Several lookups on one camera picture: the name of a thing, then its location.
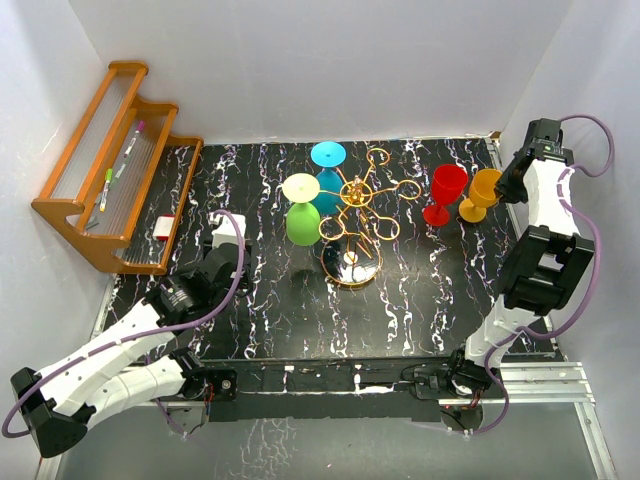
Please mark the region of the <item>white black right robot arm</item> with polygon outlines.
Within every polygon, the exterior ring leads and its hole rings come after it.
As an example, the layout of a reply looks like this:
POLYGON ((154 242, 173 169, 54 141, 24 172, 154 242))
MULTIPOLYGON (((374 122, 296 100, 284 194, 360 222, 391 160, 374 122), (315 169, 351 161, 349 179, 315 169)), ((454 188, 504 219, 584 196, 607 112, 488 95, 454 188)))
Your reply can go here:
POLYGON ((444 382, 452 394, 478 397, 487 391, 514 341, 536 337, 531 324, 563 309, 585 272, 596 271, 596 243, 581 235, 574 220, 573 172, 560 121, 531 121, 522 147, 493 185, 499 202, 527 205, 529 224, 503 263, 492 309, 447 362, 444 382))

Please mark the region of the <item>green wine glass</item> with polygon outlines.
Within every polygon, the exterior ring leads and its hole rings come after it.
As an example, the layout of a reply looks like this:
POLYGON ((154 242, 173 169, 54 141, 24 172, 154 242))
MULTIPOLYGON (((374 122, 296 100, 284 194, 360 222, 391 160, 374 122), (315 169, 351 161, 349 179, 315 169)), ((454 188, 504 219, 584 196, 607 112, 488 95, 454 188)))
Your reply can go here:
POLYGON ((312 201, 320 193, 318 180, 311 174, 295 173, 282 184, 282 193, 291 206, 286 215, 286 234, 298 246, 311 246, 320 238, 320 214, 312 201))

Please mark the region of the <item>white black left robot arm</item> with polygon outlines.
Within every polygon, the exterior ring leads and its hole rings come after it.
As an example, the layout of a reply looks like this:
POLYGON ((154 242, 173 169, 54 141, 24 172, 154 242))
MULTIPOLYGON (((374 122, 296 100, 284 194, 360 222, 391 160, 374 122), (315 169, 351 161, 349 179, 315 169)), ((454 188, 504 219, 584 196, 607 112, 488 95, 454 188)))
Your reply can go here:
POLYGON ((56 457, 100 422, 150 400, 232 401, 237 374, 207 367, 187 347, 142 367, 136 361, 221 313, 249 289, 251 244, 223 243, 164 277, 115 324, 67 358, 10 379, 40 455, 56 457))

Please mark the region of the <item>red wine glass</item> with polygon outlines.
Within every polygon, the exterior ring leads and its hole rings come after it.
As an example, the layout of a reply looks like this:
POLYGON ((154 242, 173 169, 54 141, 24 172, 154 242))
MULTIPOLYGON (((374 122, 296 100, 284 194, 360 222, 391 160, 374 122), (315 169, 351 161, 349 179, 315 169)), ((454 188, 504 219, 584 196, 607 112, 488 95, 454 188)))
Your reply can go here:
POLYGON ((466 170, 456 164, 437 167, 431 184, 431 197, 434 203, 423 209, 424 221, 434 227, 446 225, 450 220, 448 206, 454 203, 467 185, 466 170))

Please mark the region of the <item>yellow wine glass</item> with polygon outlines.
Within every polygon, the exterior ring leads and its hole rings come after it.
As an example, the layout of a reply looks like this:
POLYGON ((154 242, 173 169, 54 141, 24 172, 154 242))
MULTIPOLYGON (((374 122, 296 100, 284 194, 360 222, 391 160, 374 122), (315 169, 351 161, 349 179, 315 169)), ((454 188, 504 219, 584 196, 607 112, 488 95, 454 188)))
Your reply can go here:
POLYGON ((469 186, 468 196, 459 205, 458 212, 464 221, 479 223, 486 218, 487 210, 498 202, 495 186, 501 175, 497 169, 477 172, 469 186))

